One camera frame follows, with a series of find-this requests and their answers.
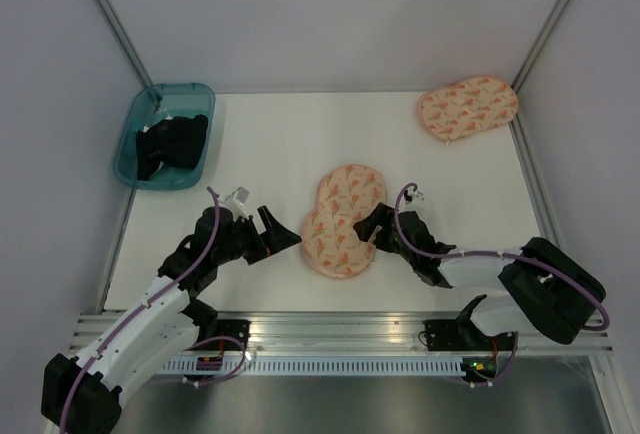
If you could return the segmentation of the floral mesh laundry bag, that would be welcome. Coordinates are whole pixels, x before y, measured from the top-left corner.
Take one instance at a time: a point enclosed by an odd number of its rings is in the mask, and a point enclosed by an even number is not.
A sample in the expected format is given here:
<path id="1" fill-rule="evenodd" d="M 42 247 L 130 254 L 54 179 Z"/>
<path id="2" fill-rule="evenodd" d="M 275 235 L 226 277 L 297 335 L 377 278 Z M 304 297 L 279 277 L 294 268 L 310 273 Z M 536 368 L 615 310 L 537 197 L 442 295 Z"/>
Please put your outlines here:
<path id="1" fill-rule="evenodd" d="M 325 175 L 300 233 L 308 265 L 332 279 L 347 279 L 365 271 L 376 248 L 358 238 L 354 225 L 386 202 L 385 179 L 372 167 L 349 164 Z"/>

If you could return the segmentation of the black bra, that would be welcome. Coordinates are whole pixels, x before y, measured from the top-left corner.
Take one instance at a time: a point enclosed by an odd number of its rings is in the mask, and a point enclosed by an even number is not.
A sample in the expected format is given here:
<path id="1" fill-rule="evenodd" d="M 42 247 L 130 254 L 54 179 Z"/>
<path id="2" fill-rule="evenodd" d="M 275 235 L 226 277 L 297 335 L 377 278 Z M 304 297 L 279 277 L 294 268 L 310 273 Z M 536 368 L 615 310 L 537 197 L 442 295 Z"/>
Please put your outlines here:
<path id="1" fill-rule="evenodd" d="M 209 120 L 177 116 L 136 133 L 137 179 L 148 181 L 161 166 L 194 170 L 207 139 Z"/>

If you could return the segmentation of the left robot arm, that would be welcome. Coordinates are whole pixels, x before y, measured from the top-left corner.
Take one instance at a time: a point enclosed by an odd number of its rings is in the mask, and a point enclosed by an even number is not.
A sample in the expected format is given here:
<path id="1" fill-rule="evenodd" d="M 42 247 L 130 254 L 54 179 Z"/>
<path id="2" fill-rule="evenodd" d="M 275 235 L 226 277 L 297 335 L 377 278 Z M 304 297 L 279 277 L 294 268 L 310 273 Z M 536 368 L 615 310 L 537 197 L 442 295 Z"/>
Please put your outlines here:
<path id="1" fill-rule="evenodd" d="M 169 255 L 140 299 L 72 356 L 55 355 L 44 370 L 41 413 L 62 433 L 109 433 L 132 395 L 170 359 L 187 350 L 223 351 L 244 341 L 218 327 L 218 313 L 199 300 L 220 266 L 253 265 L 301 242 L 261 206 L 251 216 L 227 207 L 203 211 L 194 231 Z"/>

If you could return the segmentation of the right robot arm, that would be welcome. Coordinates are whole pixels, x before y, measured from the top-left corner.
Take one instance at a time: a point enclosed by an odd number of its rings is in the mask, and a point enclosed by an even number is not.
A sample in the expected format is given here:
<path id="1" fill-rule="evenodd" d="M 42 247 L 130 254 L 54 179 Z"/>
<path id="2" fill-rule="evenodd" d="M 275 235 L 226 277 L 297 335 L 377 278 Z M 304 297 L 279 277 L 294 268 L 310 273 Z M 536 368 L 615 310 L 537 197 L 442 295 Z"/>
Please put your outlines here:
<path id="1" fill-rule="evenodd" d="M 437 241 L 416 212 L 385 204 L 354 230 L 359 240 L 400 256 L 431 287 L 481 289 L 453 321 L 469 349 L 528 329 L 569 345 L 581 331 L 610 326 L 602 284 L 545 238 L 506 251 L 464 250 Z"/>

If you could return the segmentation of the teal plastic bin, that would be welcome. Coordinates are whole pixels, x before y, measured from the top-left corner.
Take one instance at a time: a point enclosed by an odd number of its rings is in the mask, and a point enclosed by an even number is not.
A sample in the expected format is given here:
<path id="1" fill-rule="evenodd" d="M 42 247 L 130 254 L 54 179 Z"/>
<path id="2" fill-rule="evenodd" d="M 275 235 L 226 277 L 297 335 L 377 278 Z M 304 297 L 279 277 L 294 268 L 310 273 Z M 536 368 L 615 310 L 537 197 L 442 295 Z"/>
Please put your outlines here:
<path id="1" fill-rule="evenodd" d="M 202 175 L 216 97 L 202 83 L 154 84 L 133 99 L 112 163 L 123 185 L 174 191 Z"/>

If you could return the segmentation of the aluminium front rail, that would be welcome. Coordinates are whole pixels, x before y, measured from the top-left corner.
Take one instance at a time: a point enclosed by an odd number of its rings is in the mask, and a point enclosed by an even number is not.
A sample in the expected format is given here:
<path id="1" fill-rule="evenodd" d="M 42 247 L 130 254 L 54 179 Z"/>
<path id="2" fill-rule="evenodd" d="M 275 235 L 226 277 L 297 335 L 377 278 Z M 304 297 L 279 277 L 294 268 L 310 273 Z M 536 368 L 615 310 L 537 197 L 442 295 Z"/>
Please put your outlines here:
<path id="1" fill-rule="evenodd" d="M 80 315 L 70 352 L 99 337 L 122 312 Z M 417 355 L 426 347 L 418 340 L 427 319 L 445 319 L 452 313 L 330 313 L 330 312 L 221 312 L 218 322 L 246 320 L 248 345 L 266 355 Z M 570 345 L 561 345 L 528 330 L 519 334 L 521 356 L 611 355 L 606 333 L 582 332 Z"/>

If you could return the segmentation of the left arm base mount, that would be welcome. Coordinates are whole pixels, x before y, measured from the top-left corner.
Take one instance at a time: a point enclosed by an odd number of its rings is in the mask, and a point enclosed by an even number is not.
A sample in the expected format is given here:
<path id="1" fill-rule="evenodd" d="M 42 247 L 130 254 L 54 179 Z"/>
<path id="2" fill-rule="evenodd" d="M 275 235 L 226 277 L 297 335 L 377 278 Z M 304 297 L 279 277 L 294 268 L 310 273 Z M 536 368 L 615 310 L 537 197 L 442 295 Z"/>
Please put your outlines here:
<path id="1" fill-rule="evenodd" d="M 200 332 L 196 351 L 239 352 L 248 345 L 248 319 L 218 319 Z"/>

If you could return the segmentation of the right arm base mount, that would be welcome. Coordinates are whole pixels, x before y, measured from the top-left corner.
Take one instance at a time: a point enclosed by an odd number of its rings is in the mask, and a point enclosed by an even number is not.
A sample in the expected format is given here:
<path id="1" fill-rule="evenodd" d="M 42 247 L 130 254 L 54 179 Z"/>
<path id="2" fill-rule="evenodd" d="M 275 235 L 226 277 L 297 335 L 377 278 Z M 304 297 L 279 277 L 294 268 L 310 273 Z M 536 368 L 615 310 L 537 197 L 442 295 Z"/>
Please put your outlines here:
<path id="1" fill-rule="evenodd" d="M 473 325 L 460 325 L 451 319 L 425 320 L 423 325 L 423 340 L 429 352 L 493 354 L 510 352 L 515 346 L 514 334 L 503 333 L 490 337 Z"/>

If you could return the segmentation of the right aluminium corner post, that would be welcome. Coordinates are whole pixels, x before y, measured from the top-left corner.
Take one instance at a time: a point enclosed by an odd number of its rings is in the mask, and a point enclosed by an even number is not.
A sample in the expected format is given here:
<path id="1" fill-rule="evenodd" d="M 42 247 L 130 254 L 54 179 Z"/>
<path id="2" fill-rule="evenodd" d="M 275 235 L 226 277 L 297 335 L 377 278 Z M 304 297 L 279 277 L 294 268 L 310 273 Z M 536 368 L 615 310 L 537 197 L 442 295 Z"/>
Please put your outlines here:
<path id="1" fill-rule="evenodd" d="M 546 16 L 511 85 L 512 89 L 516 93 L 519 93 L 522 90 L 536 62 L 543 53 L 547 44 L 550 42 L 564 16 L 567 14 L 572 2 L 573 0 L 554 1 L 551 10 Z"/>

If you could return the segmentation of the aluminium corner post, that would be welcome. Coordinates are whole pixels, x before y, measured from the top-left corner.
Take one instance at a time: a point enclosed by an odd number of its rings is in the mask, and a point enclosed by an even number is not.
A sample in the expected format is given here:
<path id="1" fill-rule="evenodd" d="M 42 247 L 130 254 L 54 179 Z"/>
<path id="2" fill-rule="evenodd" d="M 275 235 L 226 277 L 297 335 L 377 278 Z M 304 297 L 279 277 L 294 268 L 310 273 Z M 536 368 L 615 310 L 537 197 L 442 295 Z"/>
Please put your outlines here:
<path id="1" fill-rule="evenodd" d="M 133 41 L 128 35 L 126 28 L 116 12 L 111 0 L 93 0 L 103 17 L 108 29 L 119 45 L 122 53 L 131 69 L 133 70 L 137 80 L 144 87 L 150 87 L 153 80 L 144 66 L 144 63 L 136 50 Z"/>
<path id="2" fill-rule="evenodd" d="M 511 85 L 512 89 L 516 93 L 519 93 L 522 90 L 536 62 L 543 53 L 547 44 L 550 42 L 564 16 L 567 14 L 572 2 L 573 0 L 554 1 L 551 10 L 546 16 Z"/>

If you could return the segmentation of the left aluminium corner post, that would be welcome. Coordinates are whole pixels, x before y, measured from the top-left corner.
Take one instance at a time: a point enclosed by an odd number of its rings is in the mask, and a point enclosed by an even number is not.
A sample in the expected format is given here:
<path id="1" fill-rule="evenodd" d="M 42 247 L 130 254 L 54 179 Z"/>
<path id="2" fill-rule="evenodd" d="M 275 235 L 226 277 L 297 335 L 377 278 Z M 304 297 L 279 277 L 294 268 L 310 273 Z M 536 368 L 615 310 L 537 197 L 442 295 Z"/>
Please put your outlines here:
<path id="1" fill-rule="evenodd" d="M 153 80 L 144 66 L 144 63 L 136 50 L 133 41 L 128 35 L 126 28 L 116 12 L 111 0 L 93 0 L 103 17 L 108 29 L 119 45 L 122 53 L 131 69 L 133 70 L 137 80 L 144 87 L 150 87 Z"/>

